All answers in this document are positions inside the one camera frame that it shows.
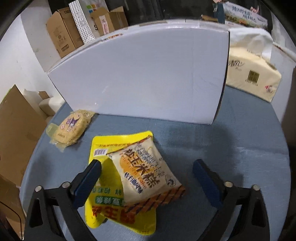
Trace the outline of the yellow spicy snack bag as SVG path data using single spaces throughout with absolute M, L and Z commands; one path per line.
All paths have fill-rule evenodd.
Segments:
M 123 207 L 123 187 L 119 173 L 107 154 L 131 143 L 153 136 L 151 131 L 131 135 L 96 136 L 92 140 L 89 162 L 102 165 L 101 175 L 85 203 L 85 220 L 90 228 L 97 228 L 105 219 L 117 222 L 141 235 L 152 235 L 156 230 L 156 210 L 131 214 Z

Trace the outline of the corn cake snack packet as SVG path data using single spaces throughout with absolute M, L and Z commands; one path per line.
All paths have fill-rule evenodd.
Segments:
M 146 213 L 181 198 L 185 187 L 172 173 L 152 136 L 107 155 L 123 187 L 125 212 Z

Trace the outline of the flat brown cardboard pile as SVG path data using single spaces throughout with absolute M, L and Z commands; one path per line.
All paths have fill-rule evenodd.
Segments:
M 25 216 L 20 186 L 30 157 L 46 121 L 31 107 L 14 85 L 1 102 L 1 213 L 19 237 Z

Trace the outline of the round biscuit packet purple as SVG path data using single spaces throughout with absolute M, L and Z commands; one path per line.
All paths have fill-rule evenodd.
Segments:
M 67 147 L 77 143 L 94 115 L 93 111 L 80 109 L 71 112 L 60 125 L 50 123 L 46 128 L 50 144 L 55 145 L 63 152 Z

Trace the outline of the cream tissue pack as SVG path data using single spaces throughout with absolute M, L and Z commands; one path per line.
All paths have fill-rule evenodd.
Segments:
M 271 102 L 281 74 L 270 63 L 273 39 L 261 28 L 230 28 L 226 85 Z

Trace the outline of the white storage box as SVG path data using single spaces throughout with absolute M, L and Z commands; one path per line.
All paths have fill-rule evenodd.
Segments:
M 229 45 L 230 32 L 219 24 L 152 22 L 84 45 L 48 75 L 73 110 L 210 125 Z

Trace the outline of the white perforated panel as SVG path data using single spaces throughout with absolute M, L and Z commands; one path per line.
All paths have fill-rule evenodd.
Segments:
M 95 40 L 95 36 L 88 24 L 88 21 L 84 15 L 83 9 L 79 1 L 72 1 L 69 3 L 69 8 L 73 16 L 74 22 L 83 41 L 83 44 L 87 44 Z

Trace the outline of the tall brown cardboard box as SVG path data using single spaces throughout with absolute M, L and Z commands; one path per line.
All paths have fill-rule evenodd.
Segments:
M 46 28 L 61 58 L 84 45 L 69 7 L 55 11 Z

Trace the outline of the printed landscape carton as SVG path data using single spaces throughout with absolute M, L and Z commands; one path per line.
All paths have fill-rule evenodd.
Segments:
M 260 6 L 245 8 L 230 1 L 213 1 L 214 18 L 229 26 L 245 26 L 268 30 L 268 20 L 260 13 Z

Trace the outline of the small open cardboard box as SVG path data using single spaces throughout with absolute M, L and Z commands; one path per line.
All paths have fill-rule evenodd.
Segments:
M 100 7 L 90 14 L 98 28 L 100 36 L 128 27 L 123 6 L 108 11 Z

